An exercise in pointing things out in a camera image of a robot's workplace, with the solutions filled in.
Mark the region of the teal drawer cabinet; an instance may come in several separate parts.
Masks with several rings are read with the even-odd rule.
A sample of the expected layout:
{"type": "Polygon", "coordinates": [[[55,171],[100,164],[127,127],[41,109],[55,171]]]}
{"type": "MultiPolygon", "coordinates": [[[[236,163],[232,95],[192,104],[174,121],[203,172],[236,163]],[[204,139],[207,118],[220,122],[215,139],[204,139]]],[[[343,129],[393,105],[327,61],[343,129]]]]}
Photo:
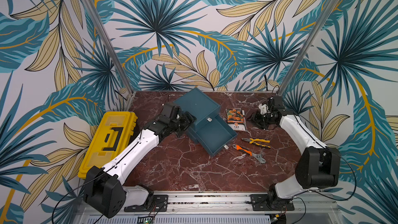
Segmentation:
{"type": "Polygon", "coordinates": [[[212,123],[220,113],[221,106],[198,88],[192,89],[173,103],[184,112],[189,112],[196,121],[188,131],[197,134],[201,129],[212,123]]]}

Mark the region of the orange flower seed bag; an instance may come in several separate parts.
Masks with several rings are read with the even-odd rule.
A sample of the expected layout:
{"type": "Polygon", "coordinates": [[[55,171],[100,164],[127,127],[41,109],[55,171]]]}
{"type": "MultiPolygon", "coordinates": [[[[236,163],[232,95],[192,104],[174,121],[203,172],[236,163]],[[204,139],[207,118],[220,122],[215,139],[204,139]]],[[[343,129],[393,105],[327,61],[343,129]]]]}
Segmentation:
{"type": "Polygon", "coordinates": [[[226,109],[227,124],[234,131],[247,131],[245,111],[241,108],[226,109]]]}

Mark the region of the teal drawer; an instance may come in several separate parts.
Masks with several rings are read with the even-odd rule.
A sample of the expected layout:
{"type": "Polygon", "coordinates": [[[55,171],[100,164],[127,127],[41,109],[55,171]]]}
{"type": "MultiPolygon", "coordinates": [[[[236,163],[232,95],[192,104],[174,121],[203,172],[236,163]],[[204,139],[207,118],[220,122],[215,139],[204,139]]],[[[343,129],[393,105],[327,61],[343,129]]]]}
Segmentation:
{"type": "Polygon", "coordinates": [[[214,157],[224,146],[237,137],[237,133],[217,115],[211,122],[200,130],[191,133],[193,140],[202,145],[207,153],[214,157]]]}

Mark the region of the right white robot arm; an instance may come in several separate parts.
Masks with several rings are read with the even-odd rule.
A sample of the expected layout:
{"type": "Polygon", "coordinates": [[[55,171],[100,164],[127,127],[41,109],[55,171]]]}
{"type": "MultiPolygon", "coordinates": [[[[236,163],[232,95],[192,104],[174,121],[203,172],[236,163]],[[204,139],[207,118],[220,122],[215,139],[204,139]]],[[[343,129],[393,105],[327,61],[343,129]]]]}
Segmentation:
{"type": "Polygon", "coordinates": [[[264,114],[258,110],[249,120],[261,129],[278,125],[287,132],[301,153],[294,175],[270,186],[272,199],[291,200],[306,191],[326,189],[338,184],[340,152],[316,138],[299,116],[286,110],[264,114]]]}

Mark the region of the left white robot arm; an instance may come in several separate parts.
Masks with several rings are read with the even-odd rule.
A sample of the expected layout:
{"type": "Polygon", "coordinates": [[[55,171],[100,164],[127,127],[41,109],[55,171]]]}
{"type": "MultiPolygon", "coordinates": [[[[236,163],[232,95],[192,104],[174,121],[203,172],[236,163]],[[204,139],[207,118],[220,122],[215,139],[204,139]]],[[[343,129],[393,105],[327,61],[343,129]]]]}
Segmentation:
{"type": "Polygon", "coordinates": [[[149,190],[142,186],[127,190],[123,186],[127,177],[164,138],[172,133],[181,136],[195,121],[192,114],[180,108],[163,110],[121,154],[101,168],[93,166],[88,171],[83,185],[84,201],[107,218],[113,218],[126,206],[144,205],[149,190]]]}

